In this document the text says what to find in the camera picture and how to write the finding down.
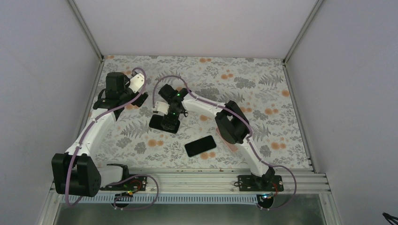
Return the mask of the black phone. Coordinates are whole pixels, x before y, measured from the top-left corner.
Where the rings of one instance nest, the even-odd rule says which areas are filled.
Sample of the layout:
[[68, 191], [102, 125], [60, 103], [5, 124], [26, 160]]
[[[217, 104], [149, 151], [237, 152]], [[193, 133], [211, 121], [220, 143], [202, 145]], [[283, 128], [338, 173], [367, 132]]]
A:
[[164, 116], [153, 115], [149, 122], [149, 128], [153, 128], [156, 130], [176, 134], [180, 127], [180, 121], [169, 121], [164, 118]]

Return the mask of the black smartphone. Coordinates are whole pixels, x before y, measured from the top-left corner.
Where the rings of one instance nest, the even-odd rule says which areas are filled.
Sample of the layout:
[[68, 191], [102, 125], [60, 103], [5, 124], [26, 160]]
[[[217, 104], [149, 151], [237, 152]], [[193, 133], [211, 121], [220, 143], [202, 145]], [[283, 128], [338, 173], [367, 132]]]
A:
[[187, 156], [193, 157], [216, 148], [216, 143], [211, 135], [202, 137], [184, 145]]

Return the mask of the pink phone case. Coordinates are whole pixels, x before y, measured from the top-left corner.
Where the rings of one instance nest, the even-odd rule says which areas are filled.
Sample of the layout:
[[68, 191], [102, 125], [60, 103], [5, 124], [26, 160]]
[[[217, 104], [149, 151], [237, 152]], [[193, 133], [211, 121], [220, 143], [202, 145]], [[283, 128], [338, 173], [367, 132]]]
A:
[[230, 144], [229, 142], [227, 142], [222, 136], [221, 133], [219, 131], [219, 128], [216, 128], [216, 132], [217, 134], [220, 136], [220, 138], [223, 140], [223, 142], [226, 144], [226, 146], [229, 148], [229, 150], [231, 152], [237, 152], [238, 148], [235, 145]]

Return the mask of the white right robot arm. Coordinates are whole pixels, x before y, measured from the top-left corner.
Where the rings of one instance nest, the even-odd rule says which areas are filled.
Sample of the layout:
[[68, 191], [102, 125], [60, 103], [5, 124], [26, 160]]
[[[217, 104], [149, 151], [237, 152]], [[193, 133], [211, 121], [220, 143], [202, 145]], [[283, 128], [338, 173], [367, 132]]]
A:
[[237, 147], [249, 164], [252, 177], [249, 189], [265, 191], [272, 185], [275, 170], [256, 152], [252, 128], [236, 102], [212, 101], [197, 96], [188, 88], [177, 91], [169, 84], [165, 84], [158, 93], [163, 101], [153, 103], [151, 128], [175, 134], [180, 126], [180, 115], [187, 116], [189, 112], [195, 112], [213, 117], [221, 138]]

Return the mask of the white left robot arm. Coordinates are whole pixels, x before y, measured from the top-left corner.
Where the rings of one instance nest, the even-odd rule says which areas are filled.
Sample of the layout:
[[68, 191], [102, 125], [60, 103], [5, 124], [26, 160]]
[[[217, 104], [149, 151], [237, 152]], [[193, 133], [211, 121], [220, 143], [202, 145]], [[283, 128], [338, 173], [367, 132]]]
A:
[[61, 195], [94, 197], [100, 188], [113, 184], [124, 190], [130, 185], [127, 167], [108, 164], [97, 167], [95, 157], [101, 142], [119, 119], [126, 106], [140, 107], [148, 98], [145, 72], [133, 71], [106, 75], [106, 86], [100, 91], [93, 111], [82, 133], [65, 151], [56, 153], [51, 161], [55, 190]]

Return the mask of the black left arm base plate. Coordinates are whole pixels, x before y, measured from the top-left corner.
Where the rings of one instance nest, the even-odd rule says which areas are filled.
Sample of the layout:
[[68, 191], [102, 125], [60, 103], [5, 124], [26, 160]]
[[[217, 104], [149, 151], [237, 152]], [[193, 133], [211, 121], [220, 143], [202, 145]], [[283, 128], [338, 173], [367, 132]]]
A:
[[102, 188], [102, 190], [122, 192], [145, 191], [146, 185], [147, 176], [138, 176], [128, 181], [124, 181], [122, 184], [105, 186]]

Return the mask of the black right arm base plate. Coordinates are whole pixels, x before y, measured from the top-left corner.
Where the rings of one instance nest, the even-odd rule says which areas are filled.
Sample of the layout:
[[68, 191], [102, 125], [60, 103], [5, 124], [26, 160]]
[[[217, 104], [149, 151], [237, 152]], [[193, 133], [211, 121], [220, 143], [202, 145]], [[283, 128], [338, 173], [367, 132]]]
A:
[[239, 175], [234, 186], [239, 188], [240, 192], [283, 192], [284, 186], [282, 177], [274, 175], [267, 181], [262, 178], [255, 178], [252, 175]]

